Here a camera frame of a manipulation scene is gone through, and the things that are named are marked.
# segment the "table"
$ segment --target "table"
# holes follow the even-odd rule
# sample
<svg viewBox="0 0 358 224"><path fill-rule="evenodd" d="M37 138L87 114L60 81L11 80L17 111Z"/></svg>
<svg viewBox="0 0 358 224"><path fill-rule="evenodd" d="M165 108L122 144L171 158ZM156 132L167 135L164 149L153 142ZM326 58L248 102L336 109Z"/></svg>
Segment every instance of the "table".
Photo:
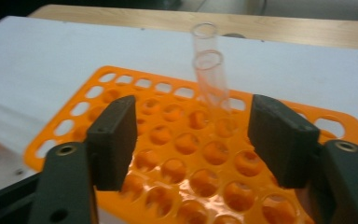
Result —
<svg viewBox="0 0 358 224"><path fill-rule="evenodd" d="M211 21L221 35L236 33L250 39L358 49L358 21L58 5L41 7L29 17L183 32L193 24Z"/></svg>

